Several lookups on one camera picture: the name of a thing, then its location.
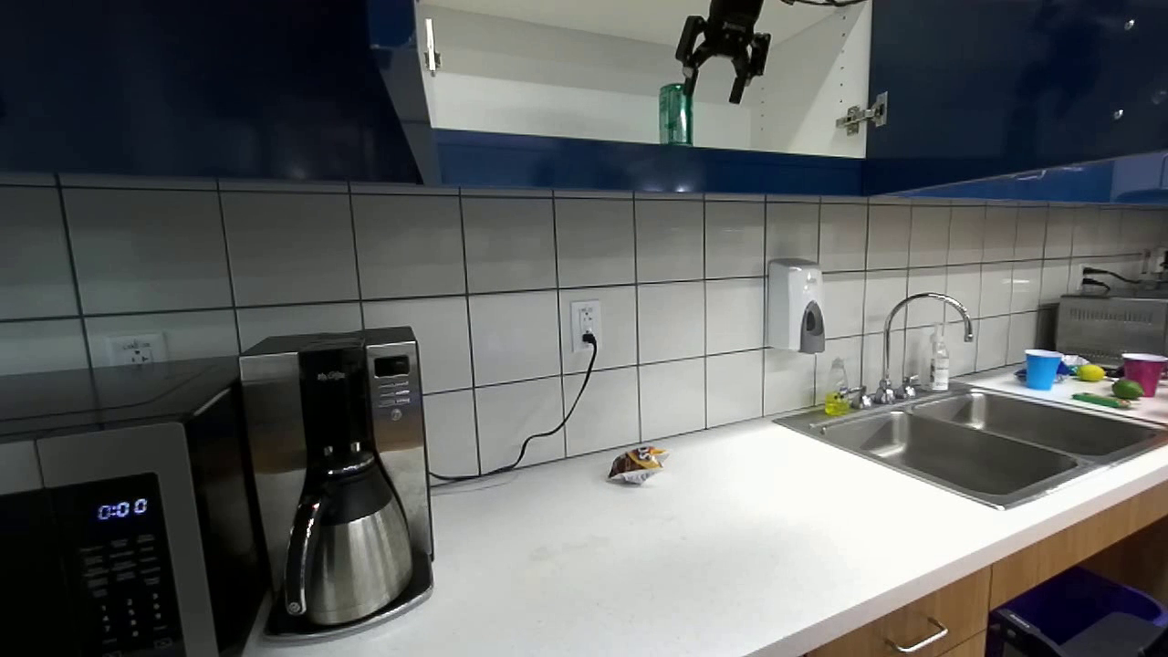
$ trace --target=coffee maker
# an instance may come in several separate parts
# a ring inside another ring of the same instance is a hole
[[[273,571],[266,631],[339,631],[425,604],[435,531],[412,334],[262,341],[242,384]]]

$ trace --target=drawer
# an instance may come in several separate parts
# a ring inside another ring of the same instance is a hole
[[[986,617],[988,573],[981,571],[816,649],[816,657],[964,657],[986,644]]]

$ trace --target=green bottle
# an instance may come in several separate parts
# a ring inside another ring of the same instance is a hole
[[[694,145],[694,95],[683,84],[661,87],[661,141]]]

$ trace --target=power outlet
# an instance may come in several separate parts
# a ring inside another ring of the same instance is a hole
[[[154,363],[167,363],[167,336],[166,334],[112,336],[107,349],[112,368],[144,368]]]
[[[604,343],[604,329],[605,329],[605,314],[598,303],[572,303],[572,349],[590,349],[583,343],[583,334],[590,334],[597,343]]]

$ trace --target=faucet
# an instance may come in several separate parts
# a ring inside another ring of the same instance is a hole
[[[885,365],[880,365],[880,388],[878,388],[878,407],[892,407],[897,403],[902,396],[893,392],[887,368],[892,368],[892,320],[917,301],[936,301],[936,303],[947,303],[953,308],[959,319],[964,319],[964,343],[974,343],[974,320],[972,314],[959,308],[959,301],[953,295],[941,295],[941,292],[917,292],[917,295],[907,295],[897,308],[892,308],[887,320],[885,320]]]

